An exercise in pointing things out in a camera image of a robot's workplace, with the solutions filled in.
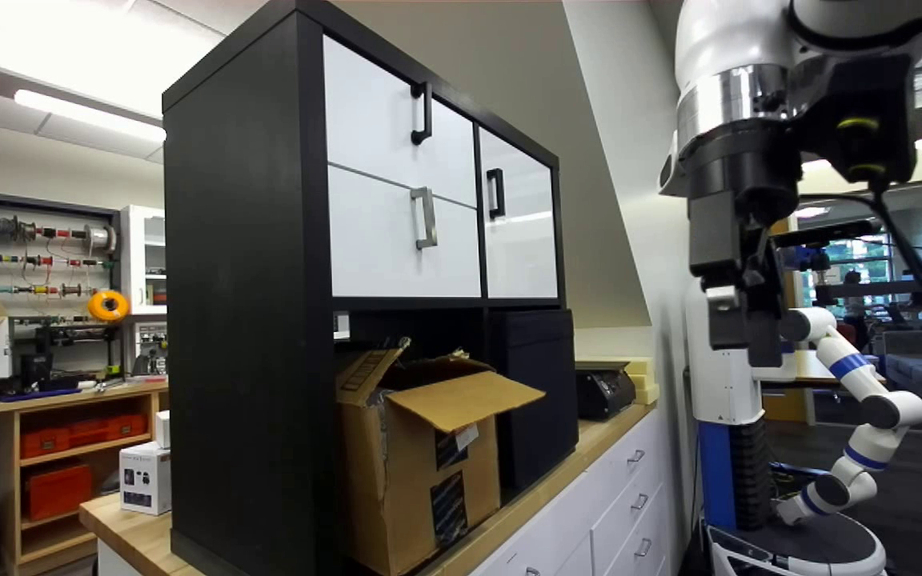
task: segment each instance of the wire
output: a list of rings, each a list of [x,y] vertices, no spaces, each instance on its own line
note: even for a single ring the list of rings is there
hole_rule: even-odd
[[[889,209],[882,205],[885,193],[851,193],[851,195],[801,195],[801,202],[856,202],[869,209],[879,224],[885,227],[892,248],[899,251],[904,262],[909,266],[914,285],[922,289],[922,257],[912,251],[909,238],[899,231],[896,219],[889,215]]]

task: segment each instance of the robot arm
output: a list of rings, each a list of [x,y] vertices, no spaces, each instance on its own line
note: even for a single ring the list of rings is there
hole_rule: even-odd
[[[858,357],[851,343],[840,336],[834,318],[828,312],[794,312],[794,330],[804,343],[816,346],[816,359],[861,403],[863,427],[851,432],[841,457],[826,477],[777,504],[783,524],[874,500],[874,475],[889,465],[905,429],[922,424],[922,399],[909,391],[885,391],[874,364],[866,364],[863,357]]]
[[[679,113],[663,193],[689,199],[689,266],[709,309],[709,346],[777,364],[783,300],[767,227],[797,209],[804,153],[885,188],[914,166],[912,69],[922,0],[686,0]]]

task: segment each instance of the shelf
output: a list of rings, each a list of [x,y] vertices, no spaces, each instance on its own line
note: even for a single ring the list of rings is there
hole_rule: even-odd
[[[39,465],[48,465],[48,460],[67,460],[67,457],[112,452],[112,447],[142,445],[142,441],[151,441],[151,435],[131,435],[131,440],[79,445],[79,447],[42,455],[42,457],[22,457],[19,467],[39,467]]]
[[[29,533],[22,537],[19,563],[36,563],[36,560],[43,560],[43,556],[53,556],[59,551],[82,548],[92,542],[96,537],[79,524],[79,518],[70,517],[67,522],[42,524],[39,533]]]
[[[19,522],[19,533],[31,533],[31,527],[53,524],[53,522],[77,518],[77,517],[79,517],[79,509],[65,513],[65,517],[51,517],[51,518]]]

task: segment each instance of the white cabinet door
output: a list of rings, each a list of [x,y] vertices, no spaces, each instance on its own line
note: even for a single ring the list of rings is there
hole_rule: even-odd
[[[333,166],[424,186],[443,199],[475,199],[475,126],[436,97],[413,97],[413,85],[394,77],[351,48],[322,39],[326,55],[326,152]]]
[[[551,169],[479,132],[488,297],[558,297]]]
[[[166,315],[166,215],[131,205],[124,213],[124,296],[131,315]]]
[[[479,297],[475,209],[331,166],[331,245],[333,297]]]

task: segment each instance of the workbench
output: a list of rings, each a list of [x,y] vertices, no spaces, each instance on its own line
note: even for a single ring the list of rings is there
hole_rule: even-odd
[[[79,460],[89,465],[92,487],[102,487],[102,481],[115,472],[118,447],[154,440],[154,413],[159,411],[162,393],[166,385],[110,385],[82,393],[0,403],[0,527],[8,573],[43,573],[92,554],[92,534],[79,524],[77,509],[48,518],[29,518],[24,481],[39,472]],[[22,455],[24,432],[51,419],[79,417],[79,411],[89,407],[142,413],[146,429],[43,455]]]
[[[484,524],[477,524],[418,573],[469,573],[475,568],[479,568],[497,548],[501,548],[514,533],[520,533],[526,522],[531,522],[558,494],[564,494],[581,472],[590,472],[650,413],[654,407],[627,407],[608,424],[578,424],[578,445],[564,465],[558,465],[531,491],[494,513]],[[99,543],[110,548],[106,554],[118,554],[133,573],[199,573],[169,551],[169,517],[129,513],[121,509],[118,497],[102,497],[82,504],[79,522],[99,537]]]

